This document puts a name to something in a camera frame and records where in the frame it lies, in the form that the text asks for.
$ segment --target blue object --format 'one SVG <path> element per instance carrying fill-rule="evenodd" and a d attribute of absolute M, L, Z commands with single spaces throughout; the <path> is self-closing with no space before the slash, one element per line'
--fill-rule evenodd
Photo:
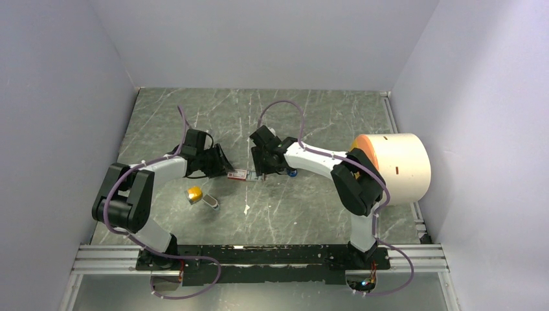
<path fill-rule="evenodd" d="M 297 176 L 297 170 L 286 170 L 286 173 L 287 173 L 288 176 L 290 176 L 290 177 L 295 177 L 295 176 Z"/>

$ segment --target glass panel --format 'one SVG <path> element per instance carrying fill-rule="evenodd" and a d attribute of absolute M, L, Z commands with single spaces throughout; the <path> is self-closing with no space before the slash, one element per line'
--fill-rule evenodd
<path fill-rule="evenodd" d="M 407 277 L 406 273 L 380 273 L 376 291 L 395 288 Z M 166 294 L 191 294 L 201 288 L 179 288 Z M 150 292 L 147 276 L 86 275 L 74 311 L 447 310 L 437 273 L 418 273 L 410 286 L 384 297 L 362 297 L 346 286 L 320 282 L 219 284 L 184 301 L 162 300 Z"/>

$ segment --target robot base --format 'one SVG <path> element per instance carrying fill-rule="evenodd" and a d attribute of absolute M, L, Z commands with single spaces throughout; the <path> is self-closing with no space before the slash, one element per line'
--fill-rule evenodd
<path fill-rule="evenodd" d="M 390 269 L 388 251 L 376 245 L 368 258 L 350 244 L 313 245 L 178 245 L 188 256 L 209 256 L 221 263 L 218 283 L 309 282 L 347 284 L 345 270 L 369 270 L 375 262 L 378 270 Z M 169 270 L 179 270 L 174 261 Z M 135 267 L 138 271 L 166 270 L 156 266 L 150 253 L 141 251 Z M 186 260 L 183 286 L 210 283 L 218 268 L 206 260 Z"/>

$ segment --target marble tabletop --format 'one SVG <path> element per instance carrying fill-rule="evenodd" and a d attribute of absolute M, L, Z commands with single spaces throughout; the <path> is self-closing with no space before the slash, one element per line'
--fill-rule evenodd
<path fill-rule="evenodd" d="M 159 157 L 181 139 L 177 105 L 189 123 L 212 134 L 234 168 L 254 170 L 248 139 L 261 111 L 270 102 L 291 99 L 306 117 L 303 140 L 328 150 L 345 151 L 359 134 L 390 133 L 377 92 L 283 89 L 142 88 L 139 91 L 118 162 L 138 163 Z M 282 139 L 296 137 L 298 111 L 289 104 L 273 106 L 263 123 Z M 202 202 L 190 205 L 184 191 L 200 186 L 218 199 L 214 211 Z M 180 244 L 344 244 L 350 238 L 350 213 L 342 206 L 333 183 L 300 170 L 298 176 L 269 175 L 263 182 L 178 179 L 153 198 L 151 217 L 172 232 Z M 387 207 L 380 217 L 380 236 L 394 244 L 420 241 L 410 205 Z M 97 225 L 92 244 L 129 241 Z"/>

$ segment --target white enclosure wall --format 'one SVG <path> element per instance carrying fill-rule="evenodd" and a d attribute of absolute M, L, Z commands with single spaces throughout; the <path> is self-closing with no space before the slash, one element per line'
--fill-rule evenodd
<path fill-rule="evenodd" d="M 441 0 L 392 91 L 463 310 L 549 310 L 548 5 Z"/>
<path fill-rule="evenodd" d="M 438 0 L 91 0 L 138 86 L 395 84 Z"/>
<path fill-rule="evenodd" d="M 134 100 L 86 0 L 0 2 L 0 310 L 57 310 Z"/>

